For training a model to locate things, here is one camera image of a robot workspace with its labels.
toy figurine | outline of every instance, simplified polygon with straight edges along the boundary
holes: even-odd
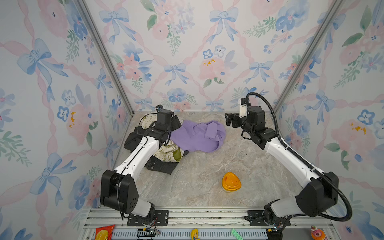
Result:
[[[192,230],[192,232],[191,232],[191,239],[192,240],[200,240],[199,239],[199,231],[197,230],[197,228]]]
[[[327,236],[325,235],[325,233],[318,229],[317,227],[315,226],[311,226],[311,236],[313,239],[315,240],[328,240]]]

metal corner post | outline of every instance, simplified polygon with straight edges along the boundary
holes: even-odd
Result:
[[[319,28],[316,30],[312,42],[309,44],[307,49],[305,50],[303,57],[299,61],[296,70],[292,73],[292,77],[284,87],[283,92],[281,93],[279,99],[277,100],[277,104],[274,107],[274,111],[276,114],[281,110],[281,106],[283,105],[285,99],[288,97],[298,78],[302,74],[305,69],[306,64],[311,60],[314,52],[316,51],[320,41],[323,36],[327,34],[327,31],[332,25],[333,20],[336,18],[337,13],[340,11],[345,0],[334,0],[331,7],[327,11],[324,21],[320,24]]]
[[[124,105],[127,107],[130,115],[133,116],[132,106],[130,105],[130,103],[128,101],[127,95],[125,94],[125,91],[124,91],[124,88],[123,88],[121,82],[119,81],[119,78],[118,78],[116,71],[113,67],[113,63],[112,63],[111,59],[109,58],[108,51],[107,51],[107,49],[106,49],[106,47],[105,47],[105,45],[101,39],[101,35],[100,35],[99,31],[96,28],[96,25],[94,23],[92,15],[90,14],[88,6],[85,3],[85,0],[74,0],[74,2],[75,2],[76,7],[78,8],[78,10],[80,12],[80,15],[82,16],[82,18],[86,24],[86,27],[91,32],[92,37],[94,38],[95,46],[99,50],[99,53],[106,64],[105,67],[108,70],[109,74],[111,75],[112,81],[115,84],[117,91],[120,94]]]

blonde doll figure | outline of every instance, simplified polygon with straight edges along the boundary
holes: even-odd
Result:
[[[192,230],[192,232],[191,232],[191,239],[192,240],[200,240],[199,239],[199,231],[197,230],[197,228]]]

floral wallpaper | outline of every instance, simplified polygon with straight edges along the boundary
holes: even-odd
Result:
[[[343,240],[384,239],[383,8],[345,1],[279,111],[287,143],[339,176],[353,208],[350,221],[333,222]],[[339,201],[328,213],[346,208]]]
[[[0,20],[0,240],[76,239],[129,114],[71,0]]]
[[[280,96],[332,1],[86,3],[134,110],[236,111]]]

red snack package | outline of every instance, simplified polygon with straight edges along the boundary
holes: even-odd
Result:
[[[96,228],[95,240],[111,240],[112,232],[114,228],[115,228],[115,225]]]

